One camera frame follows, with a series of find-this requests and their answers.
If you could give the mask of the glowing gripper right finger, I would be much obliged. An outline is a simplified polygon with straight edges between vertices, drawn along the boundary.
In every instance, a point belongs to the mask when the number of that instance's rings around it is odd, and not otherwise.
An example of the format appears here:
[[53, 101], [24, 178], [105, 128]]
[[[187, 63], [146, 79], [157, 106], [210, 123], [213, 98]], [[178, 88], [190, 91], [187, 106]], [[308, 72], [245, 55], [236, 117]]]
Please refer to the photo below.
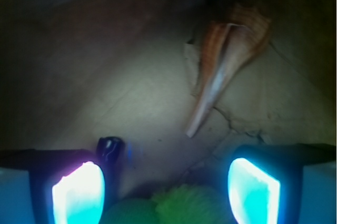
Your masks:
[[226, 178], [237, 223], [336, 223], [334, 145], [241, 145]]

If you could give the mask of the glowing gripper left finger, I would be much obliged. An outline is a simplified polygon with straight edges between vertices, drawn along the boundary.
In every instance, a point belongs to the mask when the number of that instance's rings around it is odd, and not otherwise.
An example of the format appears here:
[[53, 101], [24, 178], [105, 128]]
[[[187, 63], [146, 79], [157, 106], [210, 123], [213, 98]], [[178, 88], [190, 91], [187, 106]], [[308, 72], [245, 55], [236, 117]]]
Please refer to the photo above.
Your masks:
[[2, 150], [1, 223], [99, 223], [115, 154]]

